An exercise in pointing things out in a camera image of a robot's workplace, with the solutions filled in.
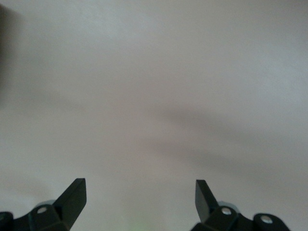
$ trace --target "black plastic part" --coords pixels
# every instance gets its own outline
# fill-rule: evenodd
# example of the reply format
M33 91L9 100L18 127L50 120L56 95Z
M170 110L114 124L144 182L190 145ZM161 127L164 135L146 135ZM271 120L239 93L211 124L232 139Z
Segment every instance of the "black plastic part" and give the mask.
M205 180L196 181L195 203L201 223L191 231L290 231L274 215L256 214L252 221L230 207L219 206ZM271 222L266 223L262 216L269 217Z
M0 231L8 231L13 228L13 214L10 212L0 212Z
M53 203L53 206L60 219L71 229L86 202L86 180L76 179Z
M219 206L205 180L196 181L195 204L201 223Z
M76 179L52 205L40 205L17 219L1 212L0 231L69 231L86 202L86 180Z
M231 214L223 214L222 209L228 208ZM237 213L234 209L230 207L218 207L215 211L211 214L211 216L206 220L205 226L210 228L215 228L219 231L230 231L231 228L234 226L237 219Z
M261 219L262 216L269 217L272 220L272 223L268 224L268 223L263 222L262 219ZM288 227L284 224L284 222L280 218L278 218L278 217L276 217L272 214L264 214L264 213L256 214L254 216L254 223L262 231L276 231L276 230L290 231L288 229Z

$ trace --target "screw hole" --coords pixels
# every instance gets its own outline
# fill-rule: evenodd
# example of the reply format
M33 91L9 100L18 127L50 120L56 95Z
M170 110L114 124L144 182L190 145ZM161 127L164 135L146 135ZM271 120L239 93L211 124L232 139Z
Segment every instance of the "screw hole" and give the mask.
M38 209L37 213L38 213L38 214L39 214L39 213L44 213L44 212L46 212L46 210L47 210L46 207L42 207L42 208L39 208L39 209Z
M266 215L261 216L261 220L264 223L267 223L267 224L272 224L273 223L273 220L270 217L266 216Z
M224 215L231 215L232 214L232 212L231 212L231 210L229 209L229 208L222 208L222 213L224 214Z

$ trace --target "white surface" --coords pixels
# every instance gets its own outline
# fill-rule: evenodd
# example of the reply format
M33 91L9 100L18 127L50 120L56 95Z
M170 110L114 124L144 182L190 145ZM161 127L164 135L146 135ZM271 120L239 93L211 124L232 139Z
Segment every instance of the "white surface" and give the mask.
M308 1L0 0L0 210L85 177L74 231L189 231L196 179L307 230Z

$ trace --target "metal screw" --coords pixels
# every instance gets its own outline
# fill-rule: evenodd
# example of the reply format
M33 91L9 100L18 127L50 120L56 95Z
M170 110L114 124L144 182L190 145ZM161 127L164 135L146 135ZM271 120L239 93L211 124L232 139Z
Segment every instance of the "metal screw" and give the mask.
M221 211L224 215L231 215L232 214L231 210L229 208L226 208L226 207L222 208Z
M264 223L267 223L267 224L272 224L273 223L273 220L270 217L266 216L266 215L261 216L261 220Z
M42 207L42 208L39 208L37 213L43 213L43 212L46 212L47 208L46 207Z

